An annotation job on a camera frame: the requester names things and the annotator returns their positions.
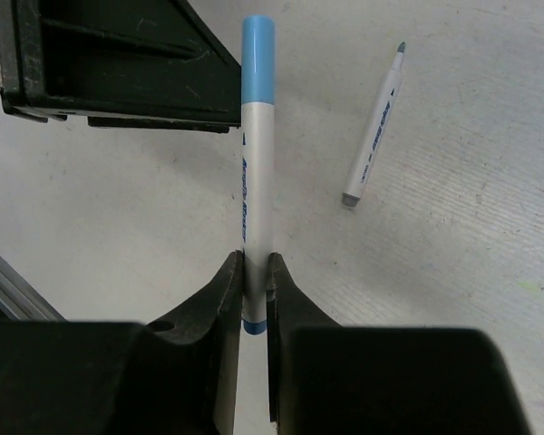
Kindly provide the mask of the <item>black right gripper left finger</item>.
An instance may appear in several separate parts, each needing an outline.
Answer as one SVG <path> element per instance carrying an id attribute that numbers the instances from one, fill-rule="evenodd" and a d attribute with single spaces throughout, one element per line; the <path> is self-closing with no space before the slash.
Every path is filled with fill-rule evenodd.
<path id="1" fill-rule="evenodd" d="M 0 434 L 230 434 L 242 278 L 148 324 L 0 320 Z"/>

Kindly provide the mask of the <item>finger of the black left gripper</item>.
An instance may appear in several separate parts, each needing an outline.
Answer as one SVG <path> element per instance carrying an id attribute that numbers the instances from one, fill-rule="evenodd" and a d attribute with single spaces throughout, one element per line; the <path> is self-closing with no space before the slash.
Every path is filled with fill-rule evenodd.
<path id="1" fill-rule="evenodd" d="M 37 122 L 226 133 L 240 66 L 186 1 L 0 1 L 0 99 Z"/>

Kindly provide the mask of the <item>grey white marker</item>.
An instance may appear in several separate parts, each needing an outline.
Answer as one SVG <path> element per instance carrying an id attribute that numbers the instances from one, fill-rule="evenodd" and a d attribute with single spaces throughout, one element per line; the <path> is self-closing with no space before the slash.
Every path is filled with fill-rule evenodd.
<path id="1" fill-rule="evenodd" d="M 357 206 L 366 189 L 377 151 L 384 138 L 387 122 L 392 114 L 403 81 L 402 69 L 405 50 L 406 42 L 401 42 L 391 68 L 382 80 L 372 113 L 364 127 L 341 194 L 341 203 L 348 208 Z"/>

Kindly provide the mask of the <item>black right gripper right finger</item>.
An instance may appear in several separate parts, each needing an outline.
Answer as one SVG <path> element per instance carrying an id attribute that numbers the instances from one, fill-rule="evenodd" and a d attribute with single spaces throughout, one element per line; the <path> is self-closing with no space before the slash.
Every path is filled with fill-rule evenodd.
<path id="1" fill-rule="evenodd" d="M 432 320 L 338 323 L 267 261 L 279 434 L 544 434 L 544 287 L 433 295 Z"/>

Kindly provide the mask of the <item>light blue white marker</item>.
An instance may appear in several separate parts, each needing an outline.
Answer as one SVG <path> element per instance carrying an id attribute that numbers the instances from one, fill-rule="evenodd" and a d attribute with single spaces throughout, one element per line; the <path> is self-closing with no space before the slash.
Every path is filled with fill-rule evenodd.
<path id="1" fill-rule="evenodd" d="M 244 330 L 267 329 L 266 275 L 273 250 L 273 178 L 276 102 L 276 27 L 265 15 L 242 24 L 241 48 L 241 188 L 245 284 Z"/>

